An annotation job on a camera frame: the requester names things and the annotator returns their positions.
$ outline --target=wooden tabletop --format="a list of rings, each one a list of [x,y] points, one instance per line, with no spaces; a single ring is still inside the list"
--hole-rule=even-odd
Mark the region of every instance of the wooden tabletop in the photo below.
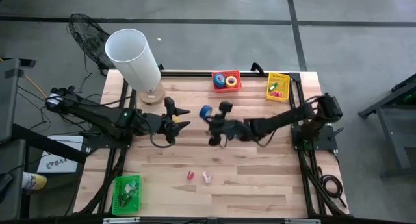
[[[300,75],[305,99],[321,94],[317,73],[301,72]],[[143,178],[142,207],[137,216],[307,217],[290,126],[278,129],[266,148],[258,147],[255,142],[232,140],[221,149],[208,146],[209,136],[205,133],[208,125],[198,116],[203,105],[211,105],[214,112],[219,112],[221,101],[234,104],[228,119],[267,118],[290,110],[288,101],[266,100],[267,78],[242,78],[242,89],[229,93],[213,92],[210,77],[163,77],[161,82],[176,107],[191,111],[180,116],[181,121],[191,121],[191,124],[180,132],[176,145],[167,149],[152,146],[149,136],[134,137],[123,174],[140,174]],[[101,102],[118,100],[122,84],[120,73],[109,71]],[[139,100],[138,107],[144,112],[166,112],[163,103],[147,106]],[[166,144],[164,136],[155,139],[160,145]],[[100,149],[87,158],[74,212],[84,208],[101,186],[108,155],[108,149]],[[333,155],[317,151],[316,157],[324,174],[341,180]],[[187,180],[189,171],[195,173],[192,181]],[[212,184],[205,184],[204,171],[213,173]],[[318,210],[315,190],[311,189],[311,193]],[[106,210],[111,199],[112,187]],[[338,200],[334,202],[348,212]]]

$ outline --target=gray floor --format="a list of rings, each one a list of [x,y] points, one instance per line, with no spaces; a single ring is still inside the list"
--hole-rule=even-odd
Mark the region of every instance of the gray floor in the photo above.
[[[299,20],[416,21],[415,0],[294,0]],[[97,18],[290,19],[287,0],[4,0],[0,14],[62,16],[83,12]],[[299,71],[291,26],[102,24],[108,32],[132,27],[144,32],[166,69],[247,70],[258,62],[266,70]],[[353,215],[416,222],[415,178],[382,182],[381,172],[395,166],[378,119],[360,120],[357,112],[388,94],[415,73],[416,28],[300,27],[308,71],[317,71],[322,89],[335,95],[345,130],[337,137],[344,190]],[[37,59],[27,75],[40,87],[79,87],[86,75],[83,53],[65,23],[0,22],[0,56]],[[94,75],[83,95],[101,93]],[[20,85],[36,93],[25,80]],[[42,103],[26,95],[38,106]],[[53,126],[42,134],[76,131],[52,113]],[[30,127],[39,111],[19,98],[16,123]],[[36,195],[32,216],[63,214],[74,186]]]

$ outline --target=yellow tape roll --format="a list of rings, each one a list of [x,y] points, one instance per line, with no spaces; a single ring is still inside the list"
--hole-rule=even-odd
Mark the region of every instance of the yellow tape roll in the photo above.
[[[234,76],[229,76],[226,78],[226,85],[228,88],[235,88],[237,86],[237,78]]]

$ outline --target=white tube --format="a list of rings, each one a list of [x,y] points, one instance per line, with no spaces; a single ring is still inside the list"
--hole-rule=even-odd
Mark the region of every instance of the white tube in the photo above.
[[[135,90],[150,91],[161,80],[161,73],[142,32],[122,29],[113,33],[105,43],[105,52]]]

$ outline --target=small pink object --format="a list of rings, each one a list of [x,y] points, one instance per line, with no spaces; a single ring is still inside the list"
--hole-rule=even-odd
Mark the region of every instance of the small pink object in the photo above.
[[[206,184],[210,184],[211,183],[211,179],[213,177],[213,174],[212,173],[207,173],[206,171],[204,171],[202,175],[203,175],[203,177],[205,179],[205,183]]]
[[[188,172],[187,179],[188,179],[188,180],[192,180],[192,179],[194,178],[194,175],[195,175],[195,174],[194,174],[194,172],[189,171],[189,172]]]

